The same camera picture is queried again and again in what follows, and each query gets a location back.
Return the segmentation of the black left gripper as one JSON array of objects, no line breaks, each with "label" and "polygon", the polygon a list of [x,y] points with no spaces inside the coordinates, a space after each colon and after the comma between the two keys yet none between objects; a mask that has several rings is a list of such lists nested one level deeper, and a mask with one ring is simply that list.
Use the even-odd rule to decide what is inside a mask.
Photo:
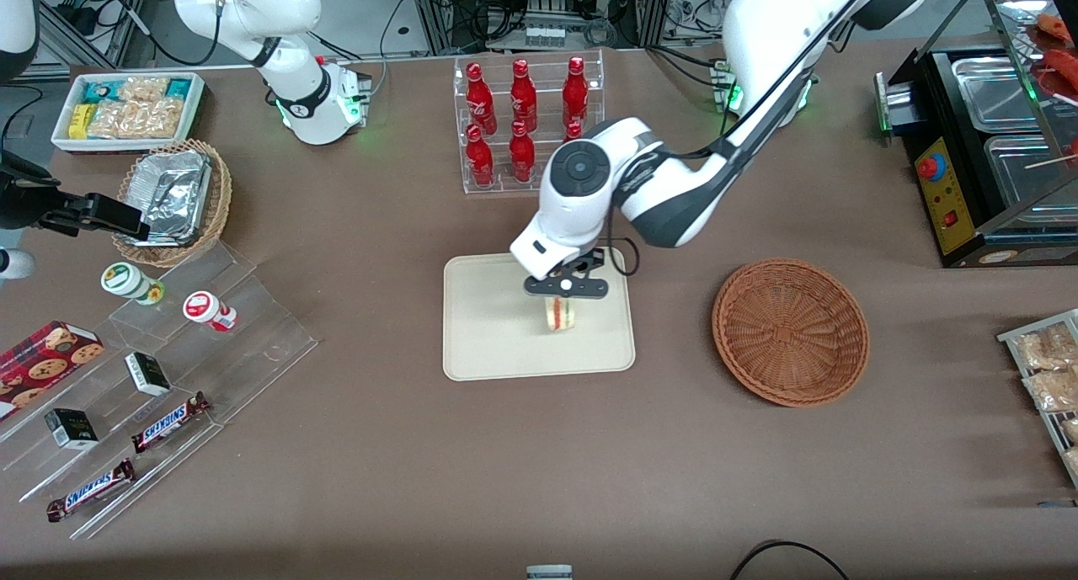
[{"label": "black left gripper", "polygon": [[603,299],[609,293],[609,285],[590,273],[603,267],[606,258],[603,247],[594,247],[580,258],[553,267],[542,279],[526,277],[524,291],[528,295],[548,299]]}]

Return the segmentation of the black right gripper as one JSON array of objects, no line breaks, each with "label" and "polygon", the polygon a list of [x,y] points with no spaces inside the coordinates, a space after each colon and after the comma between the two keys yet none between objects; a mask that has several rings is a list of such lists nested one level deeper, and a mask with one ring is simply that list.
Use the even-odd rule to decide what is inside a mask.
[{"label": "black right gripper", "polygon": [[[1,176],[1,227],[41,227],[61,234],[77,234],[77,213],[68,208],[77,195],[65,193],[59,182],[43,168],[13,152],[3,152]],[[100,193],[82,201],[82,227],[108,231],[134,240],[147,240],[150,226],[139,209]]]}]

